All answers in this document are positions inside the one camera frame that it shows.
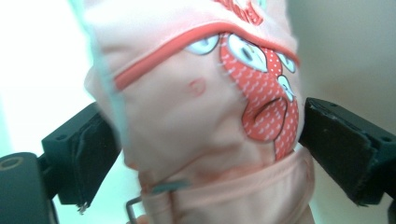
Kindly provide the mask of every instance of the pink pouch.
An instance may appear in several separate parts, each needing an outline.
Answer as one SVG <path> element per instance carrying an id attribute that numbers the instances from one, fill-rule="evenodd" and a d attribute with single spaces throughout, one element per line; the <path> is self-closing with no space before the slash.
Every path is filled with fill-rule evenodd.
<path id="1" fill-rule="evenodd" d="M 284 0 L 75 7 L 92 41 L 87 90 L 139 172 L 150 223 L 299 219 L 312 162 L 294 152 L 304 100 Z M 180 181 L 187 187 L 152 193 Z"/>

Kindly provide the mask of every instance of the red trim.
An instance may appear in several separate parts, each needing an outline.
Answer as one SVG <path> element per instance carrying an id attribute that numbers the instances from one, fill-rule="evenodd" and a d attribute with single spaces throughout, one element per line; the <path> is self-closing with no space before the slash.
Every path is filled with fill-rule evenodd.
<path id="1" fill-rule="evenodd" d="M 297 55 L 291 52 L 289 49 L 279 46 L 276 43 L 263 40 L 255 35 L 250 34 L 241 27 L 224 21 L 217 21 L 214 23 L 205 24 L 199 27 L 195 27 L 188 32 L 171 39 L 169 42 L 165 43 L 155 52 L 151 53 L 147 57 L 141 59 L 139 62 L 133 64 L 119 75 L 114 78 L 116 87 L 119 91 L 124 90 L 131 83 L 138 80 L 148 71 L 150 71 L 154 66 L 164 62 L 166 59 L 176 54 L 180 50 L 186 48 L 189 44 L 194 41 L 200 40 L 202 38 L 220 34 L 220 33 L 234 33 L 245 38 L 258 46 L 267 47 L 268 49 L 278 50 L 291 59 L 293 59 L 297 65 L 299 65 L 299 59 Z"/>

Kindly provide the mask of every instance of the pink cloth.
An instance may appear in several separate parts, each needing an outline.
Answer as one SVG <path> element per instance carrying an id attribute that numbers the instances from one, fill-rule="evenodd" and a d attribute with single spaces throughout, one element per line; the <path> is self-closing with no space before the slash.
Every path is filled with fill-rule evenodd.
<path id="1" fill-rule="evenodd" d="M 139 171 L 148 214 L 158 198 L 171 202 L 176 223 L 225 223 L 223 214 L 235 220 L 227 223 L 299 219 L 313 178 L 309 154 L 293 152 L 304 99 L 284 0 L 81 6 L 94 52 L 87 90 L 120 134 L 125 163 Z M 262 173 L 259 185 L 244 181 Z M 148 194 L 179 180 L 190 186 Z M 228 190 L 233 181 L 227 203 L 198 203 L 221 192 L 211 186 Z"/>

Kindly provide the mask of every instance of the white background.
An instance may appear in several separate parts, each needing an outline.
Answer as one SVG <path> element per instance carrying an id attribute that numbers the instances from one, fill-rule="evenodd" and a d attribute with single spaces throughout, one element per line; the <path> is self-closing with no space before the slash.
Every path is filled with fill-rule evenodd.
<path id="1" fill-rule="evenodd" d="M 394 134 L 395 10 L 394 0 L 290 1 L 304 93 Z M 0 27 L 0 157 L 40 155 L 41 139 L 92 102 L 83 89 L 90 66 L 86 39 L 65 1 L 2 1 Z M 379 206 L 357 207 L 316 168 L 311 205 L 318 224 L 387 223 L 389 197 Z M 138 191 L 120 156 L 84 216 L 54 201 L 62 224 L 125 223 L 124 204 Z"/>

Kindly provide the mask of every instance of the cartoon face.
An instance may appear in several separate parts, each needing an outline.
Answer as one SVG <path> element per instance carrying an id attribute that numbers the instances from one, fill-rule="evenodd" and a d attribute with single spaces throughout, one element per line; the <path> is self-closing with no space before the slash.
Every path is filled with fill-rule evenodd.
<path id="1" fill-rule="evenodd" d="M 280 52 L 255 46 L 234 34 L 215 35 L 186 50 L 203 54 L 220 45 L 220 63 L 247 100 L 241 118 L 246 135 L 255 141 L 274 141 L 276 159 L 292 150 L 299 112 L 284 68 L 295 73 L 295 63 Z"/>

